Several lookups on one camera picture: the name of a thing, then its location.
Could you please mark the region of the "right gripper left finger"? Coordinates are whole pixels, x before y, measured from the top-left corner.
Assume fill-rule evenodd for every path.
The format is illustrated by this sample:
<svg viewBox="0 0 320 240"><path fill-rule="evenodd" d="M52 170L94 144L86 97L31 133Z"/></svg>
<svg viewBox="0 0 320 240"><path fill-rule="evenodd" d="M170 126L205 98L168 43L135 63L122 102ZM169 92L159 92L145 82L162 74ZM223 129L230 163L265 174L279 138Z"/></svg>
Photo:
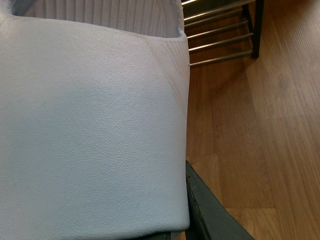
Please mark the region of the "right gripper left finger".
<svg viewBox="0 0 320 240"><path fill-rule="evenodd" d="M171 240L171 232L157 233L149 237L150 240Z"/></svg>

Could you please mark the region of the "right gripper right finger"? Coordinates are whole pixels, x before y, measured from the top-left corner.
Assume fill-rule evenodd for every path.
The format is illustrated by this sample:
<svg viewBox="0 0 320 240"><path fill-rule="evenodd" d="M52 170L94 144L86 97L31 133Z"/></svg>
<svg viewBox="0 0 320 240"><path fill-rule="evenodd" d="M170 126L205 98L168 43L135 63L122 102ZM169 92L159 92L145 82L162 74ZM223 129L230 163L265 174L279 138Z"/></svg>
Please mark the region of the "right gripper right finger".
<svg viewBox="0 0 320 240"><path fill-rule="evenodd" d="M187 161L186 188L190 226L187 240L252 240L253 237L223 207Z"/></svg>

